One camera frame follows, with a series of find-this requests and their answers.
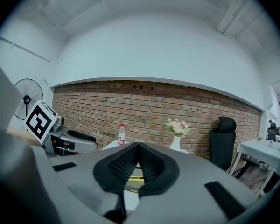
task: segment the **white table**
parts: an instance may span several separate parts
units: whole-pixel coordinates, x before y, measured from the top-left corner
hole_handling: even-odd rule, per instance
[[[279,135],[276,135],[276,140],[277,140],[278,142],[280,142],[280,136],[279,136]]]
[[[272,167],[269,176],[257,192],[256,196],[262,194],[263,188],[267,185],[273,173],[276,172],[278,175],[280,175],[280,143],[273,142],[272,144],[270,144],[269,140],[249,140],[240,143],[237,152],[238,156],[235,160],[234,165],[232,166],[232,169],[229,172],[230,175],[233,174],[242,154],[251,156],[252,158],[262,161]]]
[[[117,147],[119,145],[120,144],[118,144],[118,140],[114,140],[110,144],[108,144],[106,147],[104,147],[103,150],[112,148],[112,147]],[[185,154],[189,154],[186,149],[181,149],[181,152],[183,152]],[[134,211],[139,204],[138,193],[129,192],[129,191],[124,190],[123,196],[124,196],[124,200],[125,200],[125,208],[129,211]]]

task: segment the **electric fan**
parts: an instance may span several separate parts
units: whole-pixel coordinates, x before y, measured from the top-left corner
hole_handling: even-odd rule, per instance
[[[16,108],[14,115],[24,120],[37,100],[43,100],[42,89],[39,84],[32,79],[22,79],[14,85],[23,98]]]

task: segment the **black rubber pad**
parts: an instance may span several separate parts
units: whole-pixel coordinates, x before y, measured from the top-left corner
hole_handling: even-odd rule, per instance
[[[205,187],[229,220],[232,220],[245,211],[243,206],[219,182],[209,182],[205,184]]]
[[[67,162],[67,163],[64,163],[64,164],[60,164],[60,165],[55,165],[53,166],[53,169],[58,172],[58,171],[62,171],[62,170],[65,170],[65,169],[68,169],[68,168],[72,168],[76,166],[75,163],[73,162]]]

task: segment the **flowers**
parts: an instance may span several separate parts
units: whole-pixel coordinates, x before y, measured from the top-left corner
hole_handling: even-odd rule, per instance
[[[189,124],[187,124],[184,120],[179,121],[175,119],[167,119],[165,121],[166,129],[172,133],[174,136],[184,138],[186,133],[190,130]]]

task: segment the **water bottle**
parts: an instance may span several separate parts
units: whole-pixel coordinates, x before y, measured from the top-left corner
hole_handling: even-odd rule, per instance
[[[118,144],[123,145],[125,144],[126,132],[125,132],[125,125],[121,124],[119,133],[118,133]]]

